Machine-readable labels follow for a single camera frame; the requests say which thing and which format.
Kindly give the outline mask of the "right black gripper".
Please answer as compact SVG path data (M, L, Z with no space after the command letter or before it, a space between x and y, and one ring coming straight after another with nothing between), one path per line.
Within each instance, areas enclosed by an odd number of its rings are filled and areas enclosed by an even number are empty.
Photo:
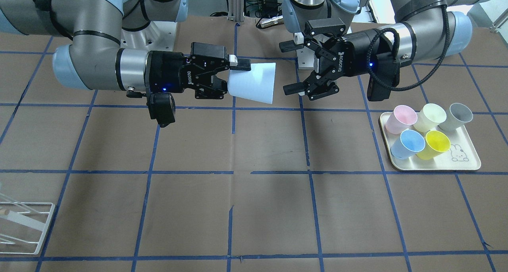
M250 71L250 59L228 55L225 46L192 42L189 56L183 53L150 53L149 93L183 93L193 89L196 99L223 99L227 82L216 75L225 70Z

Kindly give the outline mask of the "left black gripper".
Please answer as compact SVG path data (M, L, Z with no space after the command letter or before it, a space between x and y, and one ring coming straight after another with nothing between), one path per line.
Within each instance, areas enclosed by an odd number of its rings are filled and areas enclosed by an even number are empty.
M306 46L313 50L317 68L304 82L283 86L285 95L307 95L312 101L338 93L336 80L369 74L367 98L381 102L390 97L400 79L400 36L393 28L345 34L339 20L310 20L304 33L279 43L282 53Z

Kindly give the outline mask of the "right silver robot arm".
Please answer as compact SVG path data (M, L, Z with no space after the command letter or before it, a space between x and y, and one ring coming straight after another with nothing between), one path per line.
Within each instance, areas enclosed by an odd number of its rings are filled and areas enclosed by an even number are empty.
M70 45L53 55L53 72L68 87L122 90L149 104L168 103L172 93L193 89L198 98L222 99L225 70L251 70L248 59L225 47L192 43L190 57L168 50L129 46L122 32L139 32L154 21L185 21L187 0L1 0L1 31L63 36Z

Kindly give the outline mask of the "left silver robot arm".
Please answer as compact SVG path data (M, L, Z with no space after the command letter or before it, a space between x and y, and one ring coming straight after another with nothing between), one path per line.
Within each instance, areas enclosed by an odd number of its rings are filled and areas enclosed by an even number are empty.
M314 69L303 82L284 86L285 95L306 95L310 100L336 94L341 77L370 75L367 99L381 102L399 86L400 69L421 60L435 59L426 82L446 56L461 52L472 37L472 23L448 6L474 5L490 0L390 0L395 23L348 33L360 0L284 0L283 19L290 33L302 38L281 42L283 53L308 48Z

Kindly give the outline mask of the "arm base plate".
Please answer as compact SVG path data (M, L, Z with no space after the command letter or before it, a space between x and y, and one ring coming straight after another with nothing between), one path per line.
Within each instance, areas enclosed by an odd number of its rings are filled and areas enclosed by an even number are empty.
M303 46L304 35L303 33L294 33L293 41L298 46ZM315 55L312 49L303 47L295 51L297 55L299 70L314 70Z
M122 30L120 47L142 50L173 51L178 23L173 21L151 21L140 31Z

